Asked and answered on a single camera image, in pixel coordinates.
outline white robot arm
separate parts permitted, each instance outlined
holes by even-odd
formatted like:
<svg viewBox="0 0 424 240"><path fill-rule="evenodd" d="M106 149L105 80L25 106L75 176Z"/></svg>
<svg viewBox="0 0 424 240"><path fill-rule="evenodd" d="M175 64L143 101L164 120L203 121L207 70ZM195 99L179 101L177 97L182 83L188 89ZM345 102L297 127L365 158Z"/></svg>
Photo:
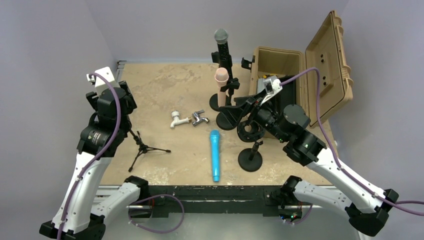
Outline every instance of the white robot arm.
<svg viewBox="0 0 424 240"><path fill-rule="evenodd" d="M386 223L388 212L392 208L376 196L395 203L399 195L392 189L383 190L373 185L340 160L336 162L326 144L306 129L311 119L301 106L292 104L286 106L282 112L277 112L269 100L281 91L280 79L271 76L263 84L265 88L262 92L235 98L236 106L220 108L219 114L227 120L226 125L231 126L231 129L237 128L238 136L245 142L257 141L264 136L265 131L269 132L281 143L287 143L283 151L289 158L320 174L340 190L337 196L334 191L291 176L281 188L281 194L287 195L291 200L289 202L308 202L336 210L346 216L358 231L375 236ZM243 131L244 126L252 126L255 131Z"/></svg>
<svg viewBox="0 0 424 240"><path fill-rule="evenodd" d="M131 131L131 122L128 118L137 105L126 82L116 82L109 67L101 68L95 73L104 77L116 92L121 106L119 129L107 150L86 167L111 139L118 116L116 100L107 84L87 75L88 81L95 85L95 92L86 95L95 113L91 116L88 126L81 132L75 169L60 209L51 221L43 223L40 227L39 233L52 239L61 236L61 239L100 240L105 233L106 225L120 211L137 200L149 197L149 191L145 189L148 187L148 182L130 176L116 193L93 206L100 181L117 147L127 137L128 132L137 137Z"/></svg>

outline white wall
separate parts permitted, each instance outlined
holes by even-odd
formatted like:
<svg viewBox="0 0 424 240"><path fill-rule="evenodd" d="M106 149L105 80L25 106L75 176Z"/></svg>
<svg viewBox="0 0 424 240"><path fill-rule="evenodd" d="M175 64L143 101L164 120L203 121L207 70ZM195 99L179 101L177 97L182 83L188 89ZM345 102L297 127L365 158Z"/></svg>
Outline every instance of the white wall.
<svg viewBox="0 0 424 240"><path fill-rule="evenodd" d="M2 0L0 36L0 239L45 239L92 113L85 74L116 63L84 0Z"/></svg>
<svg viewBox="0 0 424 240"><path fill-rule="evenodd" d="M86 0L113 56L211 61L214 32L229 33L234 63L268 46L304 51L327 14L349 0Z"/></svg>
<svg viewBox="0 0 424 240"><path fill-rule="evenodd" d="M400 200L424 201L423 12L418 0L350 0L341 15L354 86L353 101L330 119L338 152ZM389 214L376 239L423 238L423 217Z"/></svg>

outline round stand base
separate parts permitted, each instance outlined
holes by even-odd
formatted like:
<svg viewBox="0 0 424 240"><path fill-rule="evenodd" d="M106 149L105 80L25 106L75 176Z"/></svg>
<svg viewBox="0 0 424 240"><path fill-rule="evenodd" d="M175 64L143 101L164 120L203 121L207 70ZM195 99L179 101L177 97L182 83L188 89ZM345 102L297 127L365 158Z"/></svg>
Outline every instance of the round stand base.
<svg viewBox="0 0 424 240"><path fill-rule="evenodd" d="M231 126L231 123L228 121L228 119L225 117L225 115L220 112L216 116L216 125L222 130L230 131L236 128L236 126Z"/></svg>
<svg viewBox="0 0 424 240"><path fill-rule="evenodd" d="M225 96L225 102L228 102L228 99L229 99L229 97L226 95ZM214 95L212 95L209 98L209 106L210 106L211 109L218 112L218 109L220 107L218 106L218 94L217 93L215 93Z"/></svg>
<svg viewBox="0 0 424 240"><path fill-rule="evenodd" d="M259 152L253 156L252 160L249 160L251 150L251 148L246 148L238 154L238 164L247 172L255 172L262 166L262 156Z"/></svg>

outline case latch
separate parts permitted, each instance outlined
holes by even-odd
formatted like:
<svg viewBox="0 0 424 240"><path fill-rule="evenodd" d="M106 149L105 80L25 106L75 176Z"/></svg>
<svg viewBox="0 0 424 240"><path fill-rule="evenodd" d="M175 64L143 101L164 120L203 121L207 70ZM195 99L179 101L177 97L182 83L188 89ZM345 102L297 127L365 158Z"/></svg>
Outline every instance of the case latch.
<svg viewBox="0 0 424 240"><path fill-rule="evenodd" d="M252 61L246 60L244 57L241 59L241 67L250 70L252 72L252 63L255 62L255 56L252 57Z"/></svg>

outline small tripod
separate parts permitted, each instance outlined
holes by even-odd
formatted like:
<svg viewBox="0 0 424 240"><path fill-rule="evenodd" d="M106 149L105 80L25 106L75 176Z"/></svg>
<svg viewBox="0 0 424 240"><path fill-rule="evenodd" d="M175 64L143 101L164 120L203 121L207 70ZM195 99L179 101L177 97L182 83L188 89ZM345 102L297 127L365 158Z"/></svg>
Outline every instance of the small tripod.
<svg viewBox="0 0 424 240"><path fill-rule="evenodd" d="M131 164L131 167L129 167L128 172L131 173L131 171L133 170L134 164L136 163L137 159L142 155L142 154L146 154L147 152L153 151L153 150L158 150L158 151L164 151L167 153L170 153L171 150L167 150L167 149L160 149L160 148L156 148L156 147L150 147L147 146L146 144L143 143L142 138L140 137L140 132L137 131L137 135L130 129L129 133L131 133L132 137L135 140L135 144L138 145L138 153L137 156L135 156L134 161Z"/></svg>

